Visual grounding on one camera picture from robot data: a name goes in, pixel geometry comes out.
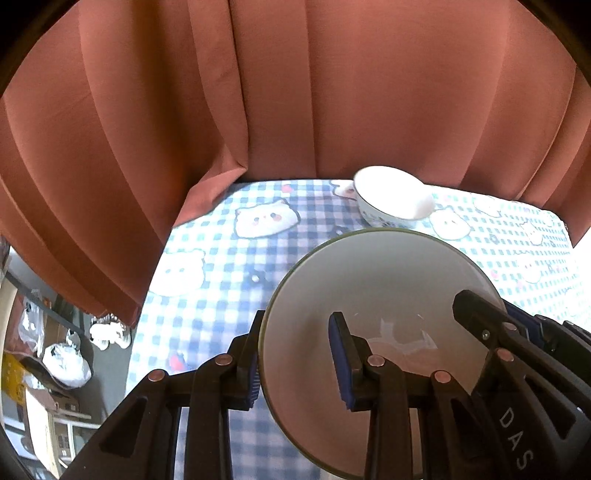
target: white plate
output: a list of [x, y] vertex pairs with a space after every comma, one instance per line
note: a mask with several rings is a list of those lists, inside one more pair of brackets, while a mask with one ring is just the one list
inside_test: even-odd
[[304, 257], [275, 291], [259, 340], [265, 398], [287, 437], [325, 470], [363, 475], [369, 412], [351, 413], [340, 399], [327, 327], [335, 310], [374, 353], [422, 375], [448, 370], [471, 392], [487, 349], [453, 318], [453, 299], [467, 288], [505, 311], [476, 264], [418, 232], [351, 232]]

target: blue checkered tablecloth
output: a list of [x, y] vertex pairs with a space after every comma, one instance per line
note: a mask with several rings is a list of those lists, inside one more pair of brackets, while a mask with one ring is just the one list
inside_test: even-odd
[[[531, 314], [589, 328], [591, 307], [564, 223], [553, 213], [433, 187], [437, 210], [415, 230], [473, 259], [500, 295]], [[141, 313], [127, 392], [152, 369], [174, 374], [227, 351], [267, 306], [288, 270], [330, 238], [366, 228], [350, 180], [267, 181], [232, 186], [207, 215], [175, 228]], [[183, 412], [175, 478], [183, 477]], [[317, 479], [273, 421], [262, 395], [230, 412], [236, 479]]]

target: metal screw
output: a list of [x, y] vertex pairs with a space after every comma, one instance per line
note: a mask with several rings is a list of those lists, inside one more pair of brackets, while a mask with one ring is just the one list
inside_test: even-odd
[[234, 359], [232, 358], [232, 355], [230, 355], [229, 353], [221, 353], [216, 357], [216, 365], [219, 365], [220, 367], [225, 367], [226, 365], [230, 365], [232, 363], [232, 360]]
[[383, 356], [380, 355], [370, 355], [368, 357], [368, 364], [372, 367], [382, 367], [386, 363]]
[[161, 368], [157, 368], [156, 370], [152, 370], [148, 374], [148, 380], [150, 380], [151, 382], [159, 382], [164, 377], [166, 377], [166, 372], [164, 370], [162, 370]]
[[445, 370], [437, 370], [435, 372], [435, 380], [439, 383], [449, 383], [452, 381], [452, 376]]
[[512, 362], [513, 360], [515, 360], [515, 357], [513, 356], [513, 354], [505, 348], [498, 348], [496, 350], [496, 354], [504, 362]]

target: cartoon bear print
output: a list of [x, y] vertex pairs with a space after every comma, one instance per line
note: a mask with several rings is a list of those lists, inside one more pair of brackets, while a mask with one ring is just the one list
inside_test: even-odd
[[576, 317], [580, 312], [580, 300], [577, 297], [577, 292], [572, 288], [564, 292], [564, 309], [571, 317]]
[[160, 297], [180, 297], [203, 284], [203, 250], [164, 252], [156, 266], [149, 290]]
[[451, 207], [435, 210], [429, 219], [433, 230], [442, 240], [460, 240], [472, 231], [470, 225]]
[[234, 231], [241, 238], [261, 238], [284, 232], [300, 223], [300, 215], [286, 200], [236, 210]]
[[333, 193], [337, 197], [355, 200], [355, 187], [353, 180], [333, 180], [330, 184], [334, 187]]
[[523, 223], [520, 223], [519, 225], [524, 230], [525, 234], [527, 235], [527, 238], [529, 239], [532, 245], [542, 244], [542, 242], [544, 241], [544, 235], [535, 226], [529, 223], [528, 220], [526, 220]]
[[479, 212], [482, 212], [489, 217], [501, 217], [501, 201], [490, 195], [480, 195], [479, 193], [472, 194], [472, 203]]
[[535, 256], [529, 252], [515, 256], [519, 273], [527, 283], [538, 283], [542, 278], [541, 268], [535, 264]]

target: brown curtain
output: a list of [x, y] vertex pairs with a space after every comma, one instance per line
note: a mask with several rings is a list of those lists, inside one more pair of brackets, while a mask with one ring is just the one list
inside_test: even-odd
[[591, 225], [591, 89], [517, 0], [81, 0], [0, 106], [27, 263], [132, 323], [173, 224], [231, 182], [422, 180]]

